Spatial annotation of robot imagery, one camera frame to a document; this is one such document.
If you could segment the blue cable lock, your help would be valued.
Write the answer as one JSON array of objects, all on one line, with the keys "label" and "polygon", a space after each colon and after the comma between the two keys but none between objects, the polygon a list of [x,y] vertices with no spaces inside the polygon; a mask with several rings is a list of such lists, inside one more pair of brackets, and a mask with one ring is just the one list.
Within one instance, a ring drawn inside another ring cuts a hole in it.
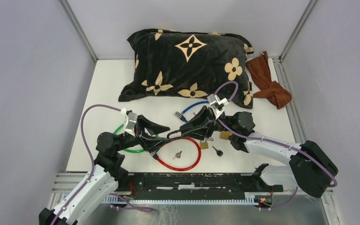
[{"label": "blue cable lock", "polygon": [[185,116],[184,116],[184,114],[185,114],[186,112],[188,112],[190,109],[192,109],[192,108],[194,108],[194,107],[196,107],[196,106],[198,106],[198,105],[203,105],[203,104],[208,104],[208,103],[209,103],[208,101],[200,101],[200,102],[194,103],[194,104],[188,106],[187,108],[185,108],[182,112],[176,111],[174,115],[175,115],[178,119],[180,119],[181,121],[183,121],[184,123],[187,123],[188,120],[187,120],[187,119],[185,118]]}]

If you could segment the large brass padlock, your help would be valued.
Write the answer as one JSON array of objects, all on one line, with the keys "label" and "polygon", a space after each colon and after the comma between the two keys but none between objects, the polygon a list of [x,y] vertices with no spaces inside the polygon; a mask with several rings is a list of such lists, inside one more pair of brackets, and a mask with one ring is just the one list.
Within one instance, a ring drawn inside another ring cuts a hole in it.
[{"label": "large brass padlock", "polygon": [[220,132],[220,139],[223,139],[223,140],[229,140],[230,136],[232,136],[233,133],[230,132],[230,131],[221,131]]}]

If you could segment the green cable lock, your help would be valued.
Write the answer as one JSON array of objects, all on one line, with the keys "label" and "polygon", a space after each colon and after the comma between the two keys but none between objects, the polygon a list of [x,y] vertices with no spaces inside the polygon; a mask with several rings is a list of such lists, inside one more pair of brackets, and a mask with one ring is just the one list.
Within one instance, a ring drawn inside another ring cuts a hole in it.
[{"label": "green cable lock", "polygon": [[[122,129],[123,129],[124,125],[121,124],[120,126],[118,126],[115,131],[113,132],[114,134],[118,134]],[[135,149],[123,149],[124,152],[128,152],[128,153],[143,153],[145,152],[145,150],[143,148],[135,150]]]}]

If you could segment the small brass padlock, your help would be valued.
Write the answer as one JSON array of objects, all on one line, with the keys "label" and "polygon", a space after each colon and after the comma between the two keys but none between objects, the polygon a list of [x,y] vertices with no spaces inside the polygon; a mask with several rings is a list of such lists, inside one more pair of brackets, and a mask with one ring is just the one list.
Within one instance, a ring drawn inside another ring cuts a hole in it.
[{"label": "small brass padlock", "polygon": [[200,141],[200,148],[201,148],[201,150],[206,150],[206,149],[208,149],[209,148],[209,144],[208,144],[208,142],[207,141]]}]

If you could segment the black padlock key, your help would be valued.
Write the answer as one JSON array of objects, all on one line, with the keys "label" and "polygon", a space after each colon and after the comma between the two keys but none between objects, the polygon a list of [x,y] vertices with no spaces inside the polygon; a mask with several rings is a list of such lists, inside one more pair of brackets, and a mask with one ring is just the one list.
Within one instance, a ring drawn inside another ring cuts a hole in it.
[{"label": "black padlock key", "polygon": [[215,150],[215,152],[216,152],[216,154],[219,156],[219,157],[221,157],[222,155],[223,155],[223,152],[221,151],[221,150],[219,150],[219,149],[217,149],[216,147],[212,147],[214,150]]}]

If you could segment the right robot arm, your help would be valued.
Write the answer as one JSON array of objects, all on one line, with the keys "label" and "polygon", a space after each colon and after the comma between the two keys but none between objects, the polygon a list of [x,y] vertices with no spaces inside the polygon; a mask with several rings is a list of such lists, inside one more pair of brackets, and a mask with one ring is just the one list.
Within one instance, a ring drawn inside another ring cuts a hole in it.
[{"label": "right robot arm", "polygon": [[281,166],[266,165],[252,178],[252,186],[257,191],[274,185],[297,186],[306,194],[320,198],[327,188],[337,185],[338,168],[317,143],[280,141],[264,136],[254,128],[250,112],[216,117],[212,108],[203,106],[196,116],[180,126],[180,133],[181,137],[204,140],[214,132],[228,131],[235,150],[282,163]]}]

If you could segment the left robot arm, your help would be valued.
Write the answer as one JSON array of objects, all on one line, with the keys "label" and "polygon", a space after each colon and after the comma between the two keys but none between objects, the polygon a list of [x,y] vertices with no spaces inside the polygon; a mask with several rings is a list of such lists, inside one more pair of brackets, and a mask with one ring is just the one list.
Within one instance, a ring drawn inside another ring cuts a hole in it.
[{"label": "left robot arm", "polygon": [[91,169],[65,199],[53,209],[44,208],[40,212],[39,224],[80,225],[109,194],[128,187],[128,171],[121,166],[125,159],[121,150],[140,145],[153,154],[171,142],[168,138],[158,137],[158,134],[170,131],[169,127],[132,112],[126,117],[124,130],[120,135],[103,132],[97,137],[98,154]]}]

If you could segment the red cable lock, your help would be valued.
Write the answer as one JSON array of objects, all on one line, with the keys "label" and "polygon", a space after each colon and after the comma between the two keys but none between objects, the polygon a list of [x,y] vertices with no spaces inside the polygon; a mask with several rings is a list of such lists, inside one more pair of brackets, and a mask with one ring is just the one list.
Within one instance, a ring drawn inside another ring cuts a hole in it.
[{"label": "red cable lock", "polygon": [[[181,158],[173,159],[182,151]],[[201,160],[202,150],[197,141],[192,138],[172,140],[161,147],[155,154],[150,154],[162,166],[176,172],[185,172],[195,168]]]}]

